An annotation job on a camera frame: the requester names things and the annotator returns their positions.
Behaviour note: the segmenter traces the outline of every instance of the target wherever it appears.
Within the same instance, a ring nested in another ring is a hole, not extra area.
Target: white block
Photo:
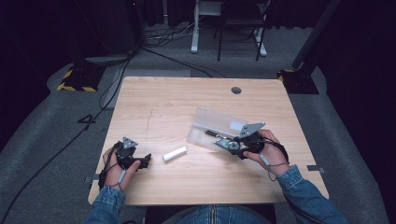
[[[163,155],[163,160],[164,161],[170,161],[173,158],[179,157],[183,154],[187,153],[187,148],[186,147],[181,147],[179,149],[176,149],[174,151],[169,152],[168,154]]]

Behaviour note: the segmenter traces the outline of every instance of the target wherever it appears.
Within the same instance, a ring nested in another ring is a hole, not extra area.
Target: hand
[[[106,163],[108,156],[110,155],[111,149],[106,151],[106,153],[103,155],[103,161]],[[132,176],[136,172],[136,170],[139,168],[140,161],[135,161],[128,170],[125,172],[125,176],[122,179],[122,182],[117,185],[119,182],[120,175],[122,173],[122,168],[118,165],[117,162],[117,155],[116,155],[116,149],[113,152],[113,155],[111,156],[110,162],[108,163],[107,166],[107,177],[105,181],[105,186],[111,186],[114,189],[117,190],[123,190],[126,189],[131,182]]]
[[[262,137],[269,138],[274,142],[279,143],[279,141],[275,138],[275,136],[271,133],[271,131],[261,129],[259,130],[259,133],[262,135]],[[276,176],[282,175],[287,170],[289,170],[290,166],[287,164],[286,158],[279,148],[271,144],[265,144],[264,150],[261,152],[261,154],[265,157],[265,159],[269,161],[270,166],[265,165],[265,163],[260,158],[259,154],[248,151],[244,152],[244,156],[246,156],[248,159],[258,162],[262,166],[262,168],[273,173]]]

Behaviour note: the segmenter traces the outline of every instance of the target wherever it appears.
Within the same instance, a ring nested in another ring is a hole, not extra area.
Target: wooden table
[[[234,94],[232,87],[242,92]],[[297,164],[303,177],[329,196],[320,173],[307,170],[307,165],[316,163],[279,80],[126,77],[102,153],[127,136],[139,144],[135,157],[152,154],[148,169],[139,170],[125,190],[126,204],[285,202],[278,183],[258,163],[187,141],[197,107],[249,123],[264,121],[264,128],[285,146],[290,163]],[[164,154],[180,147],[187,148],[186,155],[163,161]],[[96,173],[103,167],[100,157]],[[90,203],[98,192],[93,184]]]

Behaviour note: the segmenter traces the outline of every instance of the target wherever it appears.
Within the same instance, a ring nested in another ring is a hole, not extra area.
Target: person
[[[276,143],[279,141],[269,130],[259,130],[262,137]],[[103,156],[108,158],[110,150]],[[259,154],[244,152],[244,155],[257,162],[263,169],[275,175],[283,194],[290,205],[298,223],[348,223],[346,218],[310,181],[303,179],[297,165],[290,166],[278,147],[265,144],[261,152],[269,165],[263,162]],[[122,169],[115,165],[116,156],[110,160],[105,186],[92,204],[92,211],[86,223],[121,223],[120,210],[123,207],[126,189],[132,180],[140,161],[135,161],[126,171],[125,177],[118,183]],[[264,217],[241,205],[212,204],[193,207],[188,211],[174,215],[164,223],[269,223]]]

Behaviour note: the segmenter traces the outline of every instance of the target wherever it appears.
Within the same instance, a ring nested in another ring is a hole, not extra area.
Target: clear plastic container
[[[248,124],[247,120],[237,119],[209,109],[197,107],[187,140],[190,143],[208,149],[223,150],[213,143],[219,140],[219,138],[205,132],[210,131],[224,137],[234,138],[241,132],[245,124]]]

